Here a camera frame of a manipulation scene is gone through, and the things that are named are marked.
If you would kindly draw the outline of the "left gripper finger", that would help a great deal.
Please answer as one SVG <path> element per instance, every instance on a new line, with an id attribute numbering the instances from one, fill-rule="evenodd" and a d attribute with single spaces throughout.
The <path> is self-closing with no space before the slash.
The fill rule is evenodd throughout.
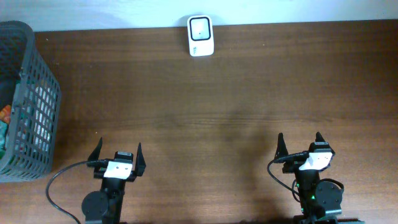
<path id="1" fill-rule="evenodd" d="M 103 145 L 103 138 L 100 138 L 97 146 L 94 148 L 93 152 L 89 155 L 88 161 L 97 161 L 99 159 L 102 145 Z"/>
<path id="2" fill-rule="evenodd" d="M 146 169 L 146 162 L 144 159 L 144 155 L 142 153 L 142 145 L 141 143 L 139 143 L 136 154 L 136 165 L 134 169 L 135 175 L 137 177 L 143 176 L 145 169 Z"/>

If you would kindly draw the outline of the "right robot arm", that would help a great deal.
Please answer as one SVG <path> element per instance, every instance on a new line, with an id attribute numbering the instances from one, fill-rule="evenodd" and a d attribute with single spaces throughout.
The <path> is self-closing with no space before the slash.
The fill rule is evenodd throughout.
<path id="1" fill-rule="evenodd" d="M 334 155 L 335 151 L 319 132 L 308 150 L 295 154 L 288 153 L 284 135 L 279 133 L 270 164 L 282 164 L 284 174 L 295 175 L 290 187 L 280 183 L 300 203 L 302 214 L 293 217 L 294 223 L 338 222 L 336 216 L 342 213 L 344 185 L 333 179 L 320 178 L 320 173 L 330 167 Z"/>

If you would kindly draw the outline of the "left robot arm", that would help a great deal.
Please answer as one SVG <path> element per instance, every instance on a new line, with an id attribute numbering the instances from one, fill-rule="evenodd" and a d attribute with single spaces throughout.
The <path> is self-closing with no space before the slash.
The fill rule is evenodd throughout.
<path id="1" fill-rule="evenodd" d="M 110 159 L 99 159 L 103 140 L 100 139 L 88 157 L 93 177 L 101 180 L 101 188 L 90 192 L 81 203 L 85 223 L 119 223 L 125 186 L 144 174 L 146 162 L 139 144 L 135 154 L 117 151 Z"/>

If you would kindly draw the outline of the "white barcode scanner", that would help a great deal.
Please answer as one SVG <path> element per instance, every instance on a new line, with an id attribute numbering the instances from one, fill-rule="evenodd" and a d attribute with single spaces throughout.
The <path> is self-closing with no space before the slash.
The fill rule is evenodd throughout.
<path id="1" fill-rule="evenodd" d="M 188 46 L 192 57 L 212 55 L 215 51 L 213 23 L 210 16 L 197 15 L 187 19 Z"/>

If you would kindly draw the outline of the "grey plastic basket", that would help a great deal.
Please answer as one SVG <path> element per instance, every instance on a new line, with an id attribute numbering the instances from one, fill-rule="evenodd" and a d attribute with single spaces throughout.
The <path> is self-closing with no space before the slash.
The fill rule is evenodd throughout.
<path id="1" fill-rule="evenodd" d="M 1 182 L 27 182 L 52 169 L 62 92 L 21 21 L 1 23 L 1 107 L 10 122 L 1 158 Z"/>

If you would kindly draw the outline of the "items inside basket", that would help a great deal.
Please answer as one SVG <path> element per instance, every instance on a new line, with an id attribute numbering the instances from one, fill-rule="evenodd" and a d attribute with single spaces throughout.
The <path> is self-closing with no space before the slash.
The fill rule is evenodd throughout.
<path id="1" fill-rule="evenodd" d="M 1 156 L 11 151 L 44 163 L 53 154 L 61 91 L 54 81 L 1 84 Z"/>

